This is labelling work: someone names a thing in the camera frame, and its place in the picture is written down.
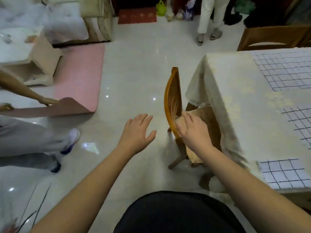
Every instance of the forearm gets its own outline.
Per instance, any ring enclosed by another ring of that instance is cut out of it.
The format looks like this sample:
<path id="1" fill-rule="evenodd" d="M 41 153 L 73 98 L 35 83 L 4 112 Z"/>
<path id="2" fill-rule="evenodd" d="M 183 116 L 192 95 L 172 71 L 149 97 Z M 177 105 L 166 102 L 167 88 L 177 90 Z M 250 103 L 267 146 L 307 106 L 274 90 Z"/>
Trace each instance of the forearm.
<path id="1" fill-rule="evenodd" d="M 311 216 L 216 148 L 202 148 L 197 155 L 258 232 L 311 232 Z"/>
<path id="2" fill-rule="evenodd" d="M 87 233 L 130 158 L 128 151 L 116 148 L 38 222 L 31 233 Z"/>
<path id="3" fill-rule="evenodd" d="M 7 72 L 0 70 L 0 87 L 3 89 L 18 94 L 20 96 L 28 97 L 31 99 L 39 100 L 42 96 L 30 90 L 23 83 L 16 78 L 8 74 Z"/>

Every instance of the chair backrest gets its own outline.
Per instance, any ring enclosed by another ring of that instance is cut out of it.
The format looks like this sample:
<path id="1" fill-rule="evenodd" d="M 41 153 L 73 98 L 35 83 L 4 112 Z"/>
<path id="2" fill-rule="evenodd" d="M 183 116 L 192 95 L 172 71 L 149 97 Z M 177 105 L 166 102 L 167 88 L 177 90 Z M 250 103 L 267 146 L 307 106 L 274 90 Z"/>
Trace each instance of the chair backrest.
<path id="1" fill-rule="evenodd" d="M 298 46 L 309 29 L 310 26 L 246 28 L 242 35 L 238 51 L 294 48 Z M 256 43 L 268 44 L 252 46 Z"/>
<path id="2" fill-rule="evenodd" d="M 306 33 L 305 37 L 298 44 L 298 47 L 311 47 L 311 28 Z"/>
<path id="3" fill-rule="evenodd" d="M 175 135 L 175 139 L 181 138 L 176 128 L 175 118 L 176 116 L 181 116 L 182 110 L 179 72 L 177 67 L 173 67 L 171 77 L 165 88 L 164 111 L 169 127 Z"/>

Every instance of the yellow bag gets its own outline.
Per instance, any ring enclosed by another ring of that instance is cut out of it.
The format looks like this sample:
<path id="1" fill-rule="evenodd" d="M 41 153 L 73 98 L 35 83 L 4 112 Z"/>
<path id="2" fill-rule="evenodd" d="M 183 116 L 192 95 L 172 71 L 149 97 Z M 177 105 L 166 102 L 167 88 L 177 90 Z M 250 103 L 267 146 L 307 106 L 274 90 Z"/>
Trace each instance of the yellow bag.
<path id="1" fill-rule="evenodd" d="M 166 6 L 164 2 L 161 0 L 158 4 L 155 6 L 155 12 L 158 16 L 164 16 L 166 13 Z"/>

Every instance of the white pants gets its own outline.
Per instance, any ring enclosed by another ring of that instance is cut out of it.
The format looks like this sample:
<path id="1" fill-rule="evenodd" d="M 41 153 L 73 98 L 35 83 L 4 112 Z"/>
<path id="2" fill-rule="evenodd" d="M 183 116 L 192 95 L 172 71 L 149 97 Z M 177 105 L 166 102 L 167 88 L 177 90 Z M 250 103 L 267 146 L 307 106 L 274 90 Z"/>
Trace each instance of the white pants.
<path id="1" fill-rule="evenodd" d="M 62 151 L 69 145 L 68 135 L 57 137 L 40 125 L 0 116 L 0 167 L 51 169 L 57 160 L 46 153 Z"/>
<path id="2" fill-rule="evenodd" d="M 214 7 L 214 27 L 219 28 L 223 23 L 229 1 L 230 0 L 202 0 L 200 23 L 197 32 L 206 33 L 208 21 L 211 17 Z"/>

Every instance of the table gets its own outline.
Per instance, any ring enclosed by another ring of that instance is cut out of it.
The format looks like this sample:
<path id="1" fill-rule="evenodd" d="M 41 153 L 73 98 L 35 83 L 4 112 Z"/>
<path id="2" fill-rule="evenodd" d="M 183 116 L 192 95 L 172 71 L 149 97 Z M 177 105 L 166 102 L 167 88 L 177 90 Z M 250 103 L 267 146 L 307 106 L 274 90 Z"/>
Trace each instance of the table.
<path id="1" fill-rule="evenodd" d="M 206 54 L 186 98 L 213 108 L 225 155 L 281 193 L 311 191 L 311 48 Z"/>
<path id="2" fill-rule="evenodd" d="M 25 85 L 53 85 L 53 74 L 62 55 L 45 38 L 43 27 L 5 28 L 0 32 L 9 34 L 12 42 L 0 39 L 0 69 L 8 72 Z M 36 36 L 32 43 L 26 43 L 28 36 Z"/>

